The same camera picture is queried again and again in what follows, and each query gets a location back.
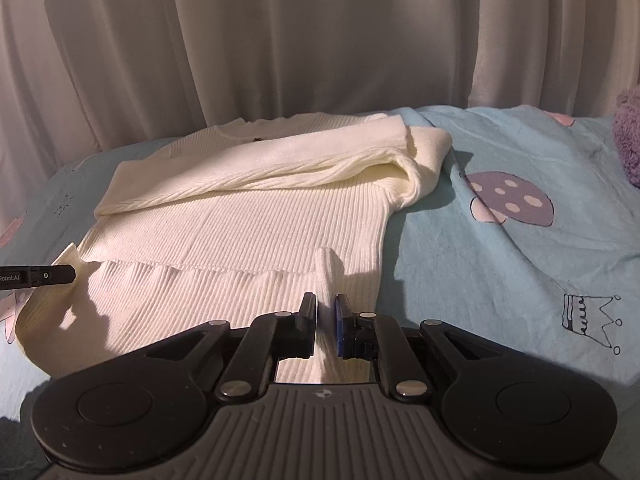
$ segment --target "light blue fabric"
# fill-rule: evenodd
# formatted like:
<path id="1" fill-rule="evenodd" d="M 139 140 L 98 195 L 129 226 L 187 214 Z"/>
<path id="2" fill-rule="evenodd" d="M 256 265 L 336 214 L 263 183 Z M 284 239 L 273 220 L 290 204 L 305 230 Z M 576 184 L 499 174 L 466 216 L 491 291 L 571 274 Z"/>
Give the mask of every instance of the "light blue fabric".
<path id="1" fill-rule="evenodd" d="M 79 243 L 94 224 L 94 209 L 118 164 L 143 158 L 170 141 L 125 146 L 62 168 L 31 201 L 20 230 L 0 249 L 0 266 L 48 265 L 71 242 Z M 49 377 L 15 342 L 7 343 L 2 327 L 0 334 L 0 479 L 28 480 L 47 466 L 31 431 L 30 413 Z"/>
<path id="2" fill-rule="evenodd" d="M 449 131 L 454 151 L 435 191 L 390 218 L 377 309 L 406 325 L 442 319 L 593 376 L 622 413 L 604 463 L 640 478 L 640 430 L 627 422 L 639 418 L 640 192 L 622 172 L 610 120 L 565 127 L 530 107 L 400 113 Z M 475 220 L 462 175 L 486 171 L 535 184 L 553 203 L 551 226 Z M 590 297 L 584 334 L 562 325 L 565 294 L 576 296 L 576 325 Z"/>
<path id="3" fill-rule="evenodd" d="M 622 173 L 610 120 L 577 120 L 567 128 L 529 107 L 418 112 L 397 111 L 407 124 L 448 130 L 454 151 L 435 191 L 390 218 L 378 310 L 406 326 L 443 319 L 596 377 L 622 412 L 604 463 L 620 478 L 640 478 L 640 192 Z M 48 264 L 79 242 L 118 163 L 167 142 L 126 146 L 60 170 L 0 250 L 0 265 Z M 551 226 L 475 220 L 475 193 L 462 175 L 485 171 L 535 184 L 554 205 Z M 565 294 L 604 298 L 588 300 L 586 335 L 562 326 Z M 607 298 L 603 309 L 614 323 L 602 332 L 609 319 L 598 306 Z M 0 374 L 0 478 L 26 480 L 46 466 L 27 418 L 30 392 L 48 377 L 3 340 Z"/>

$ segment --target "white sweater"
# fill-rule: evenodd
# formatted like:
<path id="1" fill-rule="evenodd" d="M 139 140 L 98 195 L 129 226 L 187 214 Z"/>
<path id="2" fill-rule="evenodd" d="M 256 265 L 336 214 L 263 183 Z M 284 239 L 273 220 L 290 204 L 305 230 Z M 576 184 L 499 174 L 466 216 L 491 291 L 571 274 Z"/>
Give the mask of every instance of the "white sweater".
<path id="1" fill-rule="evenodd" d="M 123 162 L 95 226 L 56 260 L 75 282 L 37 289 L 17 339 L 60 377 L 207 320 L 295 312 L 311 291 L 315 355 L 282 362 L 278 380 L 366 380 L 334 357 L 332 299 L 374 308 L 386 221 L 433 190 L 450 144 L 399 116 L 307 114 L 206 128 Z"/>

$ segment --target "silver screw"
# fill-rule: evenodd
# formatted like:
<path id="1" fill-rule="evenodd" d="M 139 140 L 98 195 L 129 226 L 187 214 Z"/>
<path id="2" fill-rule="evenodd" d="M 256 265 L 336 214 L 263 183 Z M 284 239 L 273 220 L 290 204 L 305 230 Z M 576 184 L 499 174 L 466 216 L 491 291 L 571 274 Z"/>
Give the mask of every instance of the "silver screw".
<path id="1" fill-rule="evenodd" d="M 251 391 L 251 385 L 247 381 L 227 381 L 220 391 L 225 397 L 242 397 Z"/>
<path id="2" fill-rule="evenodd" d="M 427 385 L 422 381 L 402 381 L 396 384 L 396 392 L 403 397 L 419 397 L 427 392 Z"/>

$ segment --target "crown print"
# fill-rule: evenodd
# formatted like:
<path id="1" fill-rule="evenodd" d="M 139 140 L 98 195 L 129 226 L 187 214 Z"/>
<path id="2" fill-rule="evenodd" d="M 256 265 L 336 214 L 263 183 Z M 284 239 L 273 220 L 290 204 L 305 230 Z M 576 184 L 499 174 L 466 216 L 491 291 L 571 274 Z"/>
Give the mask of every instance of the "crown print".
<path id="1" fill-rule="evenodd" d="M 607 313 L 607 306 L 620 296 L 574 296 L 564 295 L 562 326 L 569 332 L 588 337 L 605 348 L 611 348 L 615 355 L 620 347 L 613 346 L 607 331 L 610 326 L 622 326 L 621 319 L 613 319 Z"/>

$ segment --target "curtain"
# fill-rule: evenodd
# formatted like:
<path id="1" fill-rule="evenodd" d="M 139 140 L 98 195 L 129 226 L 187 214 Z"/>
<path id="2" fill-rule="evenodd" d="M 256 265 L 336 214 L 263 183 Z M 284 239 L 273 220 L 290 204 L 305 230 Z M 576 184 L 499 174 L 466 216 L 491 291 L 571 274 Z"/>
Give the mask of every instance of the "curtain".
<path id="1" fill-rule="evenodd" d="M 0 0 L 0 229 L 123 144 L 428 104 L 601 116 L 639 65 L 640 0 Z"/>

